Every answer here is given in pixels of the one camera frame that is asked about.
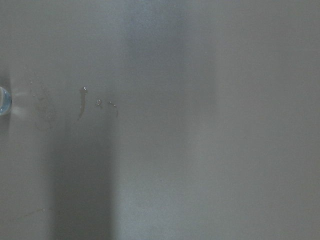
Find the small clear glass cup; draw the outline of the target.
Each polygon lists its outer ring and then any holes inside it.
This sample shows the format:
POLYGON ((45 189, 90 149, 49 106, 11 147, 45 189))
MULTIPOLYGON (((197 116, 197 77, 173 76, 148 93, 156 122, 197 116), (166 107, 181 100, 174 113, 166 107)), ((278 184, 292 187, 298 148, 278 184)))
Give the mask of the small clear glass cup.
POLYGON ((12 96, 4 87, 0 87, 0 115, 7 115, 12 108, 12 96))

